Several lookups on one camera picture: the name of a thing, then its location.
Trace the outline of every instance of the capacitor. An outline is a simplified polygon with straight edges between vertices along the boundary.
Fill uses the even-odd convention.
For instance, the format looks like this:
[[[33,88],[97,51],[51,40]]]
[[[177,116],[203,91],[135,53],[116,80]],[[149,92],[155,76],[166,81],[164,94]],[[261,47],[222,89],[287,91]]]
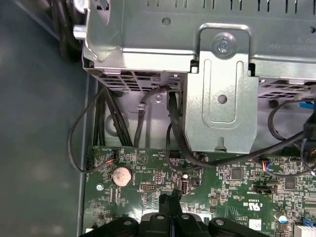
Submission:
[[[275,219],[279,221],[281,224],[287,223],[287,217],[284,215],[284,213],[278,211],[275,213]]]
[[[182,174],[182,178],[183,178],[183,179],[188,179],[188,177],[189,177],[189,175],[188,175],[187,173],[183,173],[183,174]]]

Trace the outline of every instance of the black plastic component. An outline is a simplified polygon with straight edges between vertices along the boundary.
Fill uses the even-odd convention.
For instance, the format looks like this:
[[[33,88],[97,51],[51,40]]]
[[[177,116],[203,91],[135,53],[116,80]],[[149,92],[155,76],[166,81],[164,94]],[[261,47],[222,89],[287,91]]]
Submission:
[[[181,153],[180,152],[170,152],[169,157],[170,157],[170,159],[180,159]]]
[[[277,186],[253,185],[252,191],[258,194],[271,195],[277,193]]]
[[[267,237],[226,218],[214,218],[206,225],[200,218],[182,213],[180,198],[179,190],[160,195],[159,212],[145,214],[140,224],[121,217],[81,237]]]
[[[138,234],[138,222],[130,217],[121,217],[111,221],[81,237],[133,237]]]

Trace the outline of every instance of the green circuit board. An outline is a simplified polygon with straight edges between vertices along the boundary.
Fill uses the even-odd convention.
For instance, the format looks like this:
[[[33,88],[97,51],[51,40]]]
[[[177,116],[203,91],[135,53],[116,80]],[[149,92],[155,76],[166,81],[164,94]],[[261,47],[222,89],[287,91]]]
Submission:
[[[293,227],[302,217],[316,220],[316,178],[312,174],[276,179],[263,172],[261,164],[242,162],[217,168],[201,168],[188,174],[171,170],[164,150],[93,146],[88,165],[116,159],[100,172],[88,174],[85,183],[83,232],[111,220],[158,211],[160,194],[182,191],[183,212],[199,215],[205,223],[214,217],[226,217],[270,237],[292,237]],[[231,157],[231,154],[197,154],[204,160]],[[185,165],[179,152],[170,154],[176,165]],[[297,158],[270,156],[269,170],[295,173],[304,168]],[[113,172],[124,167],[130,171],[125,187],[113,181]],[[285,215],[281,224],[276,215]]]

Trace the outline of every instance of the black cable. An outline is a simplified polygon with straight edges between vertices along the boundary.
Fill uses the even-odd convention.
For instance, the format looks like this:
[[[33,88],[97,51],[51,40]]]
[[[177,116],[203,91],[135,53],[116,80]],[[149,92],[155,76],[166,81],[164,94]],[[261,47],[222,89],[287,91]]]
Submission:
[[[277,107],[275,107],[271,113],[269,114],[269,117],[268,117],[268,129],[271,133],[271,135],[280,140],[280,141],[284,141],[286,140],[286,138],[282,137],[278,131],[276,130],[275,128],[275,125],[274,125],[274,117],[275,117],[275,114],[277,113],[277,111],[283,107],[284,105],[287,105],[287,104],[292,104],[292,103],[299,103],[299,102],[311,102],[311,101],[315,101],[315,99],[302,99],[302,100],[288,100],[288,101],[285,101],[283,104],[280,104],[278,105]]]
[[[119,133],[123,134],[124,139],[122,139],[122,140],[124,140],[125,142],[124,142],[124,144],[122,143],[122,145],[123,146],[132,147],[133,143],[132,143],[132,140],[130,139],[130,136],[129,136],[129,133],[128,133],[128,129],[127,129],[127,126],[126,126],[126,123],[125,123],[125,120],[124,120],[124,117],[123,117],[122,113],[120,112],[117,103],[114,100],[112,92],[108,88],[106,88],[104,94],[105,94],[105,98],[106,98],[108,107],[110,109],[113,121],[116,119],[117,122],[118,122],[118,124],[115,125],[115,127],[117,129],[117,133],[118,134]]]
[[[73,150],[72,150],[72,137],[73,137],[73,133],[74,133],[74,130],[76,128],[76,126],[78,125],[78,123],[80,122],[80,120],[82,119],[82,117],[84,116],[84,114],[90,110],[94,104],[96,103],[97,99],[99,98],[99,96],[106,90],[107,88],[106,87],[103,87],[94,97],[93,101],[87,105],[87,107],[84,109],[84,111],[78,116],[78,118],[76,119],[76,121],[74,122],[74,124],[71,126],[71,128],[69,129],[69,132],[68,132],[68,137],[67,137],[67,152],[68,152],[68,157],[69,157],[69,161],[71,163],[71,165],[73,166],[73,168],[81,173],[85,173],[85,174],[88,174],[88,173],[93,173],[95,171],[99,171],[101,170],[106,164],[106,162],[98,165],[97,167],[94,167],[90,170],[84,170],[84,169],[81,169],[80,167],[77,166],[76,162],[75,162],[75,159],[74,159],[74,156],[73,156]]]
[[[301,145],[301,150],[300,150],[301,161],[302,161],[303,166],[307,170],[309,170],[311,172],[315,172],[315,169],[313,169],[312,167],[309,167],[309,165],[307,164],[306,159],[305,159],[304,149],[305,149],[305,146],[306,146],[306,142],[307,142],[307,139],[303,139],[302,140],[302,145]]]
[[[167,129],[167,135],[166,135],[166,161],[169,167],[173,170],[181,171],[181,172],[191,172],[197,169],[201,169],[201,167],[197,165],[193,167],[189,167],[189,168],[180,168],[172,163],[172,161],[170,160],[170,131],[171,131],[171,124],[169,125]]]
[[[85,14],[82,14],[79,12],[74,3],[71,3],[70,6],[70,12],[71,12],[71,20],[72,20],[72,25],[83,25],[84,20],[85,20]]]
[[[73,34],[73,25],[71,23],[71,18],[69,15],[68,7],[66,0],[53,0],[52,7],[55,7],[58,13],[58,19],[62,31],[65,34],[67,42],[76,50],[82,50],[82,43],[74,37]]]
[[[149,91],[144,97],[141,99],[140,104],[144,104],[144,109],[138,111],[138,122],[137,122],[137,128],[134,136],[134,147],[138,148],[139,147],[139,140],[140,140],[140,135],[142,133],[142,128],[144,124],[144,119],[145,119],[145,106],[146,106],[146,101],[153,95],[165,93],[166,91],[169,91],[171,88],[169,86],[161,86],[159,88],[155,88],[151,91]]]
[[[99,138],[99,107],[98,107],[98,100],[95,106],[95,115],[94,115],[94,129],[93,129],[93,138],[92,138],[92,145],[98,145],[98,138]]]
[[[105,96],[104,93],[98,99],[97,106],[99,107],[98,130],[99,130],[99,144],[105,146]]]
[[[276,151],[292,144],[293,142],[297,142],[303,138],[303,132],[299,132],[299,133],[295,134],[294,136],[292,136],[292,137],[290,137],[290,138],[288,138],[280,143],[277,143],[275,145],[272,145],[270,147],[267,147],[267,148],[264,148],[261,150],[257,150],[255,152],[251,152],[249,154],[206,162],[206,161],[195,159],[192,156],[192,154],[188,148],[188,145],[186,143],[186,139],[185,139],[185,136],[184,136],[184,133],[182,130],[182,126],[180,123],[178,106],[177,106],[177,99],[176,99],[175,92],[171,92],[169,94],[169,112],[170,112],[170,120],[171,120],[171,124],[172,124],[173,133],[174,133],[176,141],[180,147],[181,153],[184,155],[184,157],[186,158],[186,160],[188,162],[191,162],[195,165],[202,166],[202,167],[213,168],[216,166],[234,164],[237,162],[242,162],[242,161],[258,158],[262,155],[276,152]]]
[[[117,131],[119,141],[120,141],[120,143],[122,144],[122,146],[125,147],[125,146],[127,146],[127,142],[126,142],[124,133],[123,133],[123,131],[122,131],[122,128],[120,127],[118,118],[117,118],[117,116],[116,116],[116,113],[115,113],[115,111],[114,111],[114,108],[113,108],[112,104],[109,104],[109,103],[108,103],[108,108],[109,108],[110,114],[111,114],[111,116],[112,116],[113,124],[114,124],[114,127],[115,127],[116,131]]]
[[[56,34],[58,36],[60,36],[60,34],[61,34],[61,24],[60,24],[60,21],[59,21],[58,9],[55,6],[54,2],[52,2],[51,11],[52,11],[52,20],[53,20],[54,31],[56,32]]]
[[[276,173],[272,173],[270,171],[266,171],[267,174],[273,176],[273,177],[276,177],[276,178],[280,178],[280,179],[284,179],[284,178],[293,178],[293,177],[299,177],[299,176],[302,176],[304,174],[308,174],[310,173],[309,170],[305,170],[305,171],[302,171],[302,172],[298,172],[298,173],[295,173],[295,174],[276,174]]]

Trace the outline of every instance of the screw hole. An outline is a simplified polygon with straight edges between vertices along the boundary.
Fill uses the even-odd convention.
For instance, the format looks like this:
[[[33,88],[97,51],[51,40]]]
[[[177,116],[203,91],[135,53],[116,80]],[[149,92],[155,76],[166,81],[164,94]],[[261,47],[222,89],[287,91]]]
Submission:
[[[170,25],[170,24],[171,24],[171,20],[170,20],[170,18],[169,18],[169,17],[165,17],[165,18],[163,18],[163,20],[162,20],[162,24],[163,24],[164,26],[168,26],[168,25]]]
[[[220,104],[225,104],[227,102],[227,97],[226,95],[220,95],[217,100]]]

